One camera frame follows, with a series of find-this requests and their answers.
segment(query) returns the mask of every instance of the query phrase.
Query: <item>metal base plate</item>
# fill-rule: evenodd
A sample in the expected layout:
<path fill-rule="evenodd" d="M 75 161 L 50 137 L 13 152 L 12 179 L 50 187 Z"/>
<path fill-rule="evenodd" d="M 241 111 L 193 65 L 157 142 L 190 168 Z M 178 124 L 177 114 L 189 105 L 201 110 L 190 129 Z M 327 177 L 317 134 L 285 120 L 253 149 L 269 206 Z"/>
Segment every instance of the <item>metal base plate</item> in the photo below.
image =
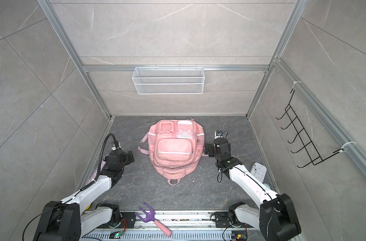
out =
<path fill-rule="evenodd" d="M 102 241 L 116 240 L 110 239 L 109 236 L 112 231 L 104 230 L 92 231 L 85 238 L 81 238 L 80 241 L 96 241 L 94 238 L 98 238 Z M 117 240 L 122 241 L 168 241 L 168 240 L 212 240 L 212 241 L 223 241 L 222 238 L 223 230 L 173 230 L 171 237 L 167 237 L 162 231 L 139 231 L 139 230 L 128 230 Z M 226 230 L 224 232 L 224 238 L 231 240 L 234 236 L 233 232 Z"/>
<path fill-rule="evenodd" d="M 215 212 L 215 226 L 217 228 L 227 228 L 230 225 L 230 220 L 227 212 Z"/>
<path fill-rule="evenodd" d="M 134 228 L 135 222 L 136 222 L 136 216 L 134 212 L 121 212 L 122 218 L 125 219 L 125 222 L 127 223 L 127 228 Z M 108 225 L 103 224 L 100 225 L 98 228 L 109 228 Z M 124 228 L 124 222 L 122 221 L 117 227 L 117 229 L 123 229 Z"/>

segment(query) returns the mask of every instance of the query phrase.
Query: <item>glittery object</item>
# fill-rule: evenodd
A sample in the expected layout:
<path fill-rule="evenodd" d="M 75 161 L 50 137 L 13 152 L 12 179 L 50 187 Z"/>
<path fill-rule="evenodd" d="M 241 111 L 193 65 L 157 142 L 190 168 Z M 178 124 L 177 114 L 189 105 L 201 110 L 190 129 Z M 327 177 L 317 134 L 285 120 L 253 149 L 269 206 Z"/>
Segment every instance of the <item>glittery object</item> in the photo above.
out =
<path fill-rule="evenodd" d="M 103 169 L 104 165 L 105 165 L 106 161 L 101 161 L 101 169 Z M 90 183 L 91 181 L 93 181 L 96 178 L 97 175 L 97 168 L 96 170 L 93 172 L 92 176 L 88 179 L 88 181 L 86 182 L 86 184 Z"/>

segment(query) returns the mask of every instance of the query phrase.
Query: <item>aluminum frame rail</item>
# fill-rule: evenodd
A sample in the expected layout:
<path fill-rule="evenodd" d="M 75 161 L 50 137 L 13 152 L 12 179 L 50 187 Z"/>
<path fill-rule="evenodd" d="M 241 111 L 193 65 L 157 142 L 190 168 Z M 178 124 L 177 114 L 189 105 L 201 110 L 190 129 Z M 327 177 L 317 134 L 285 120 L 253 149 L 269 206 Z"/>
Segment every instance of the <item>aluminum frame rail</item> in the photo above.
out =
<path fill-rule="evenodd" d="M 201 67 L 205 71 L 268 71 L 269 66 L 264 64 L 247 64 L 247 65 L 212 65 L 212 64 L 171 64 L 171 65 L 136 65 L 136 64 L 124 64 L 124 65 L 84 65 L 83 70 L 89 71 L 133 71 L 138 67 Z"/>

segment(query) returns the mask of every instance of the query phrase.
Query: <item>pink handle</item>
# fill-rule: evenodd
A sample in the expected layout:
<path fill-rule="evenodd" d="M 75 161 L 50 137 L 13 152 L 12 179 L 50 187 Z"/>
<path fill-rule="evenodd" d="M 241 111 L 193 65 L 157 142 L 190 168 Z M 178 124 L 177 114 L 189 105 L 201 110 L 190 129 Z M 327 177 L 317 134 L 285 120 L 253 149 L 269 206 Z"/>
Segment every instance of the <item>pink handle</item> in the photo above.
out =
<path fill-rule="evenodd" d="M 171 186 L 175 186 L 176 184 L 178 184 L 178 183 L 180 182 L 180 178 L 179 178 L 179 179 L 177 179 L 177 182 L 176 182 L 175 184 L 172 184 L 172 183 L 171 183 L 171 180 L 172 180 L 172 179 L 168 179 L 168 180 L 167 180 L 168 184 L 169 184 L 169 185 L 171 185 Z"/>
<path fill-rule="evenodd" d="M 155 224 L 156 224 L 156 226 L 159 227 L 159 229 L 161 231 L 163 231 L 164 234 L 167 235 L 167 237 L 171 237 L 172 231 L 169 228 L 167 228 L 166 226 L 164 226 L 164 224 L 162 224 L 161 222 L 159 222 L 159 220 L 157 220 L 157 219 L 155 220 Z"/>

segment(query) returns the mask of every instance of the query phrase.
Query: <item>aluminum rail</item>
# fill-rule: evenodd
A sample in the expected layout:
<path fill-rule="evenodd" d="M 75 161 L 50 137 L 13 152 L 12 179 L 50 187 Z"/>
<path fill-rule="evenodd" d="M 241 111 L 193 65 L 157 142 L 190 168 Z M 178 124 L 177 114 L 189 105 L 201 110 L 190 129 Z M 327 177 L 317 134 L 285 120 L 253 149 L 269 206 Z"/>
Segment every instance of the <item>aluminum rail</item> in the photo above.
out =
<path fill-rule="evenodd" d="M 278 45 L 274 51 L 274 54 L 271 57 L 268 72 L 266 72 L 263 75 L 262 81 L 260 82 L 258 89 L 254 95 L 254 98 L 251 101 L 250 107 L 248 108 L 248 111 L 246 113 L 246 117 L 248 119 L 251 118 L 251 116 L 258 104 L 258 101 L 263 93 L 263 90 L 265 89 L 266 84 L 270 79 L 270 76 L 273 71 L 272 65 L 273 65 L 274 58 L 279 58 L 282 55 L 282 52 L 285 49 L 286 44 L 289 41 L 289 38 L 290 38 L 291 34 L 293 33 L 294 28 L 296 27 L 297 22 L 298 22 L 299 18 L 301 17 L 308 1 L 309 0 L 297 0 L 297 2 L 295 3 L 293 11 L 291 12 L 289 20 L 287 21 L 285 30 L 283 31 L 282 36 L 279 39 Z"/>
<path fill-rule="evenodd" d="M 60 20 L 58 19 L 54 9 L 53 9 L 53 6 L 49 2 L 49 0 L 37 0 L 37 1 L 38 1 L 38 4 L 41 6 L 42 11 L 44 11 L 44 13 L 45 13 L 47 19 L 49 20 L 50 24 L 53 26 L 53 29 L 54 29 L 55 33 L 57 34 L 60 41 L 64 45 L 64 47 L 65 47 L 66 51 L 68 52 L 70 58 L 74 62 L 74 65 L 76 66 L 76 68 L 80 72 L 80 74 L 81 74 L 82 78 L 84 79 L 86 85 L 88 86 L 88 88 L 92 92 L 94 98 L 96 99 L 97 103 L 99 104 L 99 106 L 100 106 L 101 110 L 103 111 L 105 117 L 107 119 L 111 118 L 111 114 L 109 113 L 109 110 L 108 110 L 105 102 L 103 101 L 103 98 L 101 97 L 99 91 L 97 90 L 97 88 L 94 85 L 94 83 L 93 83 L 92 79 L 90 78 L 90 76 L 87 73 L 85 73 L 85 71 L 83 70 L 83 68 L 82 68 L 83 65 L 82 65 L 81 59 L 80 59 L 79 55 L 77 54 L 74 46 L 70 42 L 68 36 L 66 35 L 65 30 L 64 30 Z"/>
<path fill-rule="evenodd" d="M 269 66 L 264 64 L 235 64 L 235 65 L 211 65 L 211 64 L 171 64 L 171 65 L 84 65 L 84 71 L 133 71 L 136 67 L 201 67 L 205 71 L 268 71 Z"/>
<path fill-rule="evenodd" d="M 281 74 L 285 76 L 291 84 L 301 81 L 280 58 L 274 58 L 273 63 L 279 72 L 281 72 Z M 346 142 L 354 141 L 354 139 L 346 132 L 346 130 L 324 107 L 324 105 L 310 92 L 306 85 L 299 82 L 294 85 L 294 89 L 339 145 L 342 146 Z M 366 179 L 365 151 L 359 146 L 359 144 L 351 143 L 345 146 L 344 152 L 347 154 L 349 159 L 353 161 L 354 165 L 360 170 Z"/>

